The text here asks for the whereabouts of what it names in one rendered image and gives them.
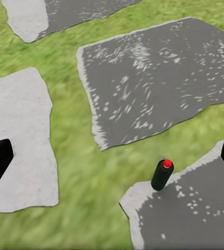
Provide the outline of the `pesticide atomizer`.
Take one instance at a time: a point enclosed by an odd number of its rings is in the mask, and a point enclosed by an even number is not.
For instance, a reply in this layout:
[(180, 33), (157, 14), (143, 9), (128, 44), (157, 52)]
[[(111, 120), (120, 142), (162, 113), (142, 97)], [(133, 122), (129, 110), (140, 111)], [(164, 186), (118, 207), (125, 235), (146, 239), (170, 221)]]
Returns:
[(173, 174), (174, 168), (172, 162), (167, 159), (167, 156), (164, 156), (157, 165), (152, 178), (151, 187), (154, 191), (161, 190), (165, 187), (170, 176)]

